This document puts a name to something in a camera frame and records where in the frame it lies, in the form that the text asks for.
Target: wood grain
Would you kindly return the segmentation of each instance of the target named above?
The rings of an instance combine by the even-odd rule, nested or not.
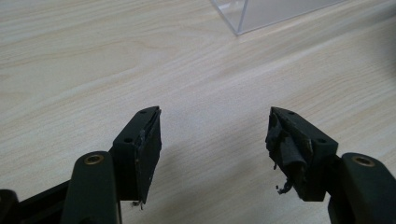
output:
[[[234,36],[209,1],[0,1],[0,188],[24,200],[65,181],[159,105],[148,203],[123,203],[124,223],[330,223],[327,202],[277,195],[269,110],[396,175],[395,15],[349,0]]]

